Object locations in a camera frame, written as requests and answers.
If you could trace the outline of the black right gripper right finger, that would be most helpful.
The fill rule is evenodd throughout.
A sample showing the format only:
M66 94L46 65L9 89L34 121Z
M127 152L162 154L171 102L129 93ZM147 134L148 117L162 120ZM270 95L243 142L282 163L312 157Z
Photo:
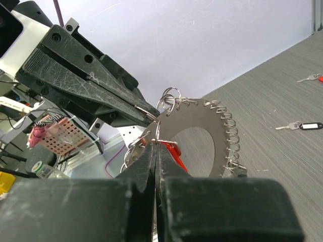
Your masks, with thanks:
M267 178L196 178L155 152L159 241L304 241L290 197Z

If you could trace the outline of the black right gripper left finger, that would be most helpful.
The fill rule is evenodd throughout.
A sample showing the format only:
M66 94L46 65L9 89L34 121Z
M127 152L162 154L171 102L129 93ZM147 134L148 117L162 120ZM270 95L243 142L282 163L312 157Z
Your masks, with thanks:
M1 205L1 241L152 241L154 145L114 179L28 179Z

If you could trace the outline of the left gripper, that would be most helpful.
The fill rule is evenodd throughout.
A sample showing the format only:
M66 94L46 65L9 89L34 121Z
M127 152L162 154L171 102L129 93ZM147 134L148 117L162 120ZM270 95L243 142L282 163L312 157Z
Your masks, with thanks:
M53 25L16 73L18 82L82 120L146 127L159 111L137 80L86 40L78 27Z

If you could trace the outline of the key with red white tag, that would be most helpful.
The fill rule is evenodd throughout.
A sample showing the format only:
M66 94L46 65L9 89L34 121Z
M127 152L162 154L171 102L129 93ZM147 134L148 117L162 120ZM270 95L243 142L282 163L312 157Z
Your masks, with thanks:
M161 144L164 144L167 148L167 150L169 151L169 153L171 154L171 156L173 157L174 161L185 171L188 172L187 167L185 166L185 164L183 163L183 161L181 160L181 150L178 147L178 143L175 141L165 141L165 140L159 140L159 142Z

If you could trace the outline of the pink perforated basket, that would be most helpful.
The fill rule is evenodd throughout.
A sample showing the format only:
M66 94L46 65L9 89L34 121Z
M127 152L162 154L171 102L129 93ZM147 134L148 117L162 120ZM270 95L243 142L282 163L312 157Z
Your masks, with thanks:
M71 118L52 114L33 125L27 147L34 148L39 145L58 156L63 156L88 141L89 139L74 125Z

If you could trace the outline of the key with black tag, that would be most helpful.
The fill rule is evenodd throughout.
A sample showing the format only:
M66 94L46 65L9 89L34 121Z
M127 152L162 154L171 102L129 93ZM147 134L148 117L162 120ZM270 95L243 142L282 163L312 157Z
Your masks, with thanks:
M319 122L315 123L303 123L300 121L296 121L293 123L289 123L286 126L282 127L277 127L275 128L276 130L283 130L283 129L288 129L288 130L303 130L303 131L308 131L308 130L322 130L323 129L323 124Z

